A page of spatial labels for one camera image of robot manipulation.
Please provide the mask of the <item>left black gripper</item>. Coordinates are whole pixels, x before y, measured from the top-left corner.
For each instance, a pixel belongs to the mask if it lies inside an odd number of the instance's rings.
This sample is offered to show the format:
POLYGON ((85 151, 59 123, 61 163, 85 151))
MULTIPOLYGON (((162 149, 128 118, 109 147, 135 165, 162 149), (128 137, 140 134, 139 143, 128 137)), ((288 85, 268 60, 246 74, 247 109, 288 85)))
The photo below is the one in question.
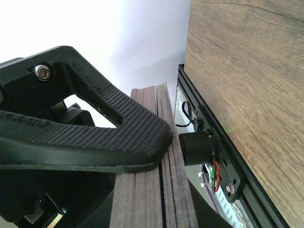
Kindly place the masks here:
POLYGON ((142 172, 158 165, 170 126, 128 97, 73 47, 59 46, 0 66, 0 167, 3 170, 142 172), (93 127, 71 95, 115 128, 93 127))

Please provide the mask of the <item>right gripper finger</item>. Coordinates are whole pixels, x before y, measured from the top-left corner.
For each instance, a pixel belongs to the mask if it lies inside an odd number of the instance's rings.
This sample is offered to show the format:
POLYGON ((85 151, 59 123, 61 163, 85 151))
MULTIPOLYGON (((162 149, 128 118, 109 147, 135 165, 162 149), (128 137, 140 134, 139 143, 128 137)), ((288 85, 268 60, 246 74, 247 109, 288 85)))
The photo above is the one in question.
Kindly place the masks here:
POLYGON ((189 186, 199 228, 232 227, 204 200, 199 191, 194 187, 194 185, 190 181, 189 186))

